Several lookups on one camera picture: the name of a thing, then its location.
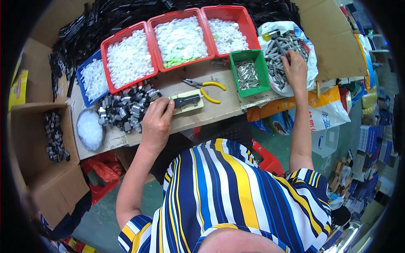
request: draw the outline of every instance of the pliers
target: pliers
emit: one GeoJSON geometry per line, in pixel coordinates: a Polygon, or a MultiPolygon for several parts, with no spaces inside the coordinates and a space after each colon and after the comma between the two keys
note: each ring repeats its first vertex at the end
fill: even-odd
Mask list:
{"type": "Polygon", "coordinates": [[[186,79],[183,80],[183,82],[185,82],[186,84],[188,84],[188,85],[190,85],[190,86],[199,88],[201,94],[202,94],[208,101],[210,101],[210,102],[212,102],[212,103],[214,103],[214,104],[220,104],[221,101],[210,98],[210,97],[205,93],[205,91],[203,90],[203,86],[215,85],[215,86],[218,86],[219,88],[221,88],[221,89],[223,89],[223,90],[226,90],[225,86],[223,86],[223,85],[220,84],[220,83],[214,82],[214,81],[209,81],[209,82],[203,82],[203,83],[201,83],[201,82],[195,82],[195,81],[191,80],[190,78],[186,78],[186,79]]]}

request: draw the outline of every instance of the black tool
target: black tool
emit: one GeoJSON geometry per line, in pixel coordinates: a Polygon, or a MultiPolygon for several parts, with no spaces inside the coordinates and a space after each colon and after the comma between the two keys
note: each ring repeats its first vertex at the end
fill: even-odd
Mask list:
{"type": "Polygon", "coordinates": [[[185,98],[175,98],[173,101],[175,102],[175,109],[177,109],[188,104],[197,104],[197,102],[200,101],[200,95],[196,94],[185,98]]]}

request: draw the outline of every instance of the red plastic bag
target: red plastic bag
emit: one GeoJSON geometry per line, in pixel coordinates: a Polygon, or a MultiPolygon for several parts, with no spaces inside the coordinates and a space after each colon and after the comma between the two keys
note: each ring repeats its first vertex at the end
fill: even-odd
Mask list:
{"type": "Polygon", "coordinates": [[[119,179],[125,173],[114,151],[95,155],[89,158],[87,163],[105,182],[119,179]]]}

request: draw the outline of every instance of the striped shirt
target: striped shirt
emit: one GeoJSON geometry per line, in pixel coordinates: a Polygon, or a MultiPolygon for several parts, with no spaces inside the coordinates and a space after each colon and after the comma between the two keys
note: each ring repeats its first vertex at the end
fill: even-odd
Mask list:
{"type": "Polygon", "coordinates": [[[125,252],[197,252],[231,227],[265,236],[286,252],[317,252],[330,232],[324,176],[302,168],[287,179],[260,170],[251,152],[226,139],[183,151],[170,164],[153,219],[133,217],[118,237],[125,252]]]}

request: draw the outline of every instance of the red plastic bin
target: red plastic bin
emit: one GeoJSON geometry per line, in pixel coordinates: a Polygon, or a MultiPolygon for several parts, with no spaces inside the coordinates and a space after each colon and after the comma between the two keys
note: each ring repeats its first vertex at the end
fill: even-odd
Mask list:
{"type": "Polygon", "coordinates": [[[224,21],[230,20],[237,22],[239,24],[239,31],[241,31],[243,36],[246,36],[249,49],[261,49],[259,41],[257,40],[256,28],[245,7],[233,5],[205,6],[201,8],[201,12],[207,21],[208,37],[211,40],[217,57],[229,57],[229,54],[218,53],[214,37],[212,36],[211,29],[209,29],[209,19],[222,19],[224,21]]]}
{"type": "Polygon", "coordinates": [[[110,90],[111,94],[115,94],[117,92],[119,92],[120,90],[123,90],[127,87],[131,87],[143,80],[149,79],[151,77],[154,77],[155,75],[158,74],[159,69],[158,69],[158,62],[156,60],[156,54],[153,48],[153,44],[152,44],[152,39],[151,39],[151,35],[149,32],[149,27],[147,26],[145,21],[141,21],[139,23],[136,23],[130,27],[127,27],[119,32],[117,32],[116,34],[110,36],[109,38],[106,38],[105,40],[103,40],[103,42],[101,42],[100,45],[100,49],[101,49],[101,58],[102,58],[102,63],[104,66],[104,71],[105,71],[105,77],[107,79],[107,84],[108,84],[108,89],[110,90]],[[145,34],[146,34],[146,42],[148,44],[148,48],[149,48],[149,53],[151,54],[151,60],[152,60],[152,65],[155,68],[155,72],[153,72],[150,75],[147,75],[145,77],[142,77],[140,79],[137,79],[133,82],[130,82],[124,86],[122,86],[121,88],[116,89],[113,85],[113,83],[111,82],[111,77],[110,77],[110,71],[107,68],[107,63],[108,63],[108,59],[107,59],[107,49],[108,46],[110,44],[114,44],[116,42],[121,42],[123,37],[129,37],[132,36],[132,32],[135,30],[141,30],[144,29],[145,34]]]}
{"type": "Polygon", "coordinates": [[[152,37],[151,40],[152,40],[152,43],[153,43],[153,46],[155,49],[155,53],[156,53],[156,59],[158,62],[159,71],[161,71],[161,72],[167,72],[167,71],[170,71],[175,68],[181,68],[186,65],[195,63],[195,62],[206,61],[206,60],[213,59],[215,57],[215,50],[213,48],[213,45],[211,44],[211,39],[209,37],[209,35],[211,34],[211,31],[209,30],[209,27],[207,27],[208,23],[202,17],[202,13],[199,8],[190,8],[190,9],[186,9],[183,11],[173,11],[173,12],[165,13],[165,14],[150,18],[148,20],[148,26],[149,26],[150,34],[152,37]],[[207,46],[208,56],[205,58],[198,59],[198,60],[185,62],[185,63],[179,64],[179,65],[176,65],[176,66],[173,66],[170,68],[165,68],[163,66],[163,59],[162,59],[162,54],[159,49],[158,40],[156,39],[156,34],[155,34],[155,30],[154,30],[155,26],[157,26],[158,24],[170,22],[173,19],[184,19],[184,18],[191,17],[191,16],[197,17],[198,24],[202,28],[204,42],[205,42],[205,45],[207,46]]]}

